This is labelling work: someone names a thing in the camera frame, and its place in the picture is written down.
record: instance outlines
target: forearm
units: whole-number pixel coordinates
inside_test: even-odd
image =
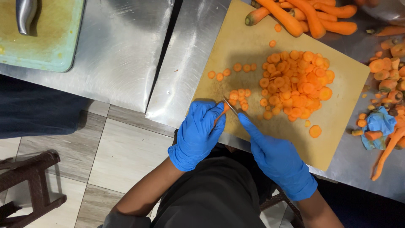
[[[166,158],[136,183],[111,211],[139,217],[148,215],[162,194],[184,173]]]
[[[307,228],[344,227],[318,190],[308,199],[297,201],[297,204]]]

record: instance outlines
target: left hand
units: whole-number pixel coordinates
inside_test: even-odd
[[[181,171],[195,169],[217,144],[225,128],[225,115],[216,125],[214,120],[224,110],[224,103],[194,101],[177,132],[177,144],[169,147],[170,160]]]

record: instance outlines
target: tan cutting board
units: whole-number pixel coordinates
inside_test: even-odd
[[[247,98],[247,114],[260,131],[276,138],[290,140],[306,164],[325,171],[369,75],[369,67],[305,34],[294,38],[284,28],[281,32],[276,32],[274,25],[277,22],[270,16],[254,26],[246,26],[245,17],[252,10],[254,8],[246,3],[232,0],[193,101],[208,98],[219,102],[224,96],[229,97],[229,92],[233,89],[250,88],[252,95]],[[273,39],[277,41],[277,45],[270,48],[269,41]],[[272,53],[284,50],[290,52],[294,49],[321,53],[330,60],[329,69],[336,75],[334,82],[328,85],[333,90],[332,98],[322,101],[322,108],[309,118],[311,125],[319,125],[322,128],[321,136],[315,139],[309,135],[309,128],[304,126],[303,119],[292,123],[284,113],[273,116],[271,120],[257,119],[257,115],[265,111],[259,104],[263,98],[260,94],[262,88],[259,86],[263,73],[262,64]],[[256,63],[258,68],[248,73],[236,73],[232,70],[231,75],[224,77],[221,82],[208,78],[209,71],[222,72],[226,68],[232,69],[237,62],[242,65]],[[245,140],[250,138],[232,112],[226,113],[225,132]]]

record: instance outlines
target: cutting board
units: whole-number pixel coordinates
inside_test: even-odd
[[[306,164],[326,171],[369,75],[369,67],[305,34],[295,38],[284,28],[281,32],[276,32],[274,26],[277,21],[270,16],[254,26],[246,26],[245,17],[252,10],[254,8],[246,3],[232,0],[193,101],[213,99],[220,102],[224,96],[229,97],[229,92],[233,89],[251,89],[252,95],[246,98],[249,104],[246,113],[260,131],[266,135],[290,140]],[[269,47],[271,40],[277,41],[274,48]],[[290,122],[283,112],[273,116],[271,120],[257,119],[257,115],[265,111],[259,104],[263,98],[260,94],[262,88],[259,86],[263,73],[262,64],[272,53],[284,50],[290,52],[294,49],[321,53],[330,60],[329,69],[335,72],[334,82],[328,85],[333,90],[332,98],[322,101],[322,108],[309,118],[311,125],[319,125],[322,128],[322,134],[318,138],[309,135],[309,128],[304,126],[305,120],[298,118],[295,122]],[[236,73],[232,70],[231,75],[224,77],[221,82],[208,78],[209,71],[217,73],[226,68],[232,69],[237,62],[242,65],[256,63],[258,67],[248,73]],[[250,139],[232,112],[226,113],[224,131],[244,140]]]
[[[41,0],[32,22],[34,36],[18,33],[15,0],[0,1],[0,62],[56,72],[73,62],[84,0]]]

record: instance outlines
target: person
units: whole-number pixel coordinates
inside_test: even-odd
[[[254,173],[235,159],[209,156],[225,128],[225,115],[214,124],[223,110],[223,103],[192,102],[168,158],[122,197],[99,228],[265,227],[259,218],[262,181],[255,183]],[[305,227],[343,227],[294,145],[263,135],[247,116],[238,116],[257,167],[296,201]],[[160,198],[151,221],[146,216]]]

